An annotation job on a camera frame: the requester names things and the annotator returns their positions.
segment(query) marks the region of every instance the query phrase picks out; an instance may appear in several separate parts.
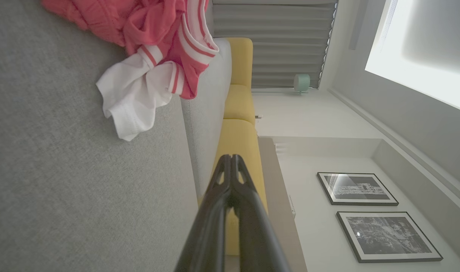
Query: white picture mat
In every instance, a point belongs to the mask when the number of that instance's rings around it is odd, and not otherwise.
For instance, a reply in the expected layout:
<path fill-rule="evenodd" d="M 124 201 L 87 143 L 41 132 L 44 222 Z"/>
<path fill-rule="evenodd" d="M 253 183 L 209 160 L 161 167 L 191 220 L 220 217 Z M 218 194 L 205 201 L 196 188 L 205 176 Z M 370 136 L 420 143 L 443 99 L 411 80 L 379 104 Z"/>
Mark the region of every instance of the white picture mat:
<path fill-rule="evenodd" d="M 406 259 L 423 259 L 423 258 L 441 258 L 440 254 L 433 247 L 425 234 L 418 228 L 411 217 L 406 212 L 339 212 L 338 216 L 341 217 L 346 226 L 346 231 L 349 232 L 352 242 L 356 246 L 356 250 L 361 260 L 406 260 Z M 354 234 L 351 225 L 346 217 L 405 217 L 406 220 L 413 226 L 415 231 L 419 234 L 421 239 L 425 242 L 426 246 L 432 251 L 431 253 L 403 253 L 403 254 L 365 254 L 361 249 L 361 245 Z"/>
<path fill-rule="evenodd" d="M 375 176 L 375 174 L 346 174 L 346 173 L 325 173 L 325 172 L 319 172 L 318 173 L 321 177 L 321 181 L 325 184 L 326 190 L 328 194 L 330 195 L 330 198 L 334 202 L 362 202 L 362 203 L 397 203 L 397 201 L 394 199 L 394 197 L 391 195 L 391 193 L 386 189 L 386 187 L 381 183 L 381 181 Z M 389 199 L 345 199 L 345 198 L 336 198 L 334 196 L 334 193 L 332 192 L 329 182 L 325 178 L 326 175 L 342 175 L 342 176 L 348 176 L 348 177 L 370 177 L 373 178 L 376 183 L 382 188 L 382 190 L 386 193 L 386 196 L 388 196 Z"/>

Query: black and white photograph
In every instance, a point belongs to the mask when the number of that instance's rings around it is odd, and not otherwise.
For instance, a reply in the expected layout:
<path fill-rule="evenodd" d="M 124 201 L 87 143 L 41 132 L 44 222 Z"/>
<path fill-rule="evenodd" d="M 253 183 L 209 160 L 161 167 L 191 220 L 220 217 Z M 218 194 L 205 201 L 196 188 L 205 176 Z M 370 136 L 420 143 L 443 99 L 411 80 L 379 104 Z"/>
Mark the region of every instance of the black and white photograph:
<path fill-rule="evenodd" d="M 317 176 L 332 205 L 398 205 L 375 174 L 318 172 Z"/>
<path fill-rule="evenodd" d="M 407 212 L 337 212 L 358 262 L 443 258 Z"/>

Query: black picture frame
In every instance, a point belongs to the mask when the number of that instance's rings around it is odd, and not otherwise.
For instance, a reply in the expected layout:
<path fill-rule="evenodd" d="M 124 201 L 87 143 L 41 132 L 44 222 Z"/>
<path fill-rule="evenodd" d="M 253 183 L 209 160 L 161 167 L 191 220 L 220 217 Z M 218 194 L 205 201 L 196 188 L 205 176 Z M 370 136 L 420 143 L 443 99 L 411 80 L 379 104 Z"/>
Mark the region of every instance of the black picture frame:
<path fill-rule="evenodd" d="M 420 236 L 421 238 L 421 244 L 422 246 L 426 246 L 426 250 L 430 250 L 430 253 L 388 253 L 388 254 L 378 254 L 378 253 L 372 253 L 372 254 L 365 254 L 364 251 L 362 250 L 362 246 L 360 242 L 357 242 L 358 238 L 356 238 L 356 235 L 354 235 L 354 232 L 351 234 L 350 229 L 348 227 L 348 224 L 344 222 L 344 215 L 396 215 L 396 214 L 401 214 L 403 215 L 404 218 L 409 222 L 411 226 L 413 226 L 413 230 Z M 354 255 L 356 256 L 356 259 L 358 260 L 359 263 L 399 263 L 399 262 L 429 262 L 429 261 L 441 261 L 443 260 L 442 255 L 438 252 L 438 250 L 435 248 L 435 246 L 432 244 L 432 242 L 428 239 L 428 237 L 425 235 L 425 233 L 420 229 L 418 224 L 411 218 L 411 216 L 408 214 L 408 212 L 337 212 L 336 214 L 341 227 L 346 235 L 346 238 L 351 245 L 351 248 L 354 252 Z"/>
<path fill-rule="evenodd" d="M 353 177 L 372 177 L 374 182 L 384 191 L 388 199 L 351 199 L 351 198 L 341 198 L 337 199 L 333 193 L 330 192 L 330 186 L 325 180 L 325 174 L 333 175 L 351 175 Z M 348 205 L 348 206 L 397 206 L 399 205 L 398 200 L 392 195 L 392 193 L 386 188 L 386 186 L 380 181 L 376 174 L 373 173 L 338 173 L 338 172 L 318 172 L 318 180 L 324 190 L 325 195 L 327 196 L 331 205 Z"/>

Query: gray sofa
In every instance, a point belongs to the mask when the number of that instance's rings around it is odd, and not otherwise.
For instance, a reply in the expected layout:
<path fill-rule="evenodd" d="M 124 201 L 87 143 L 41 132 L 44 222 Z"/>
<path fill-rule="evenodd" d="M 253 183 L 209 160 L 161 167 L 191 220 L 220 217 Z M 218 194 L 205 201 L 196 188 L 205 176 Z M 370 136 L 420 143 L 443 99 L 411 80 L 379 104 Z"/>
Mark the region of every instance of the gray sofa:
<path fill-rule="evenodd" d="M 37 0 L 0 1 L 0 271 L 173 270 L 228 87 L 174 97 L 126 142 L 95 85 L 125 57 Z"/>

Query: sofa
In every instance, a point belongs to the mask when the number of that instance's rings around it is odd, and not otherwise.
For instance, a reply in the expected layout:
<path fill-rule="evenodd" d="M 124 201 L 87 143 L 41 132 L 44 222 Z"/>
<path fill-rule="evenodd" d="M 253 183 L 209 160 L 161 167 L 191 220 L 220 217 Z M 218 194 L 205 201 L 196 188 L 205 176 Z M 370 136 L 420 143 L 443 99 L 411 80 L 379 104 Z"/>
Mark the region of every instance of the sofa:
<path fill-rule="evenodd" d="M 126 142 L 95 85 L 124 50 L 37 0 L 0 1 L 0 271 L 172 271 L 216 157 L 239 153 L 263 186 L 249 41 L 217 42 L 197 98 Z"/>

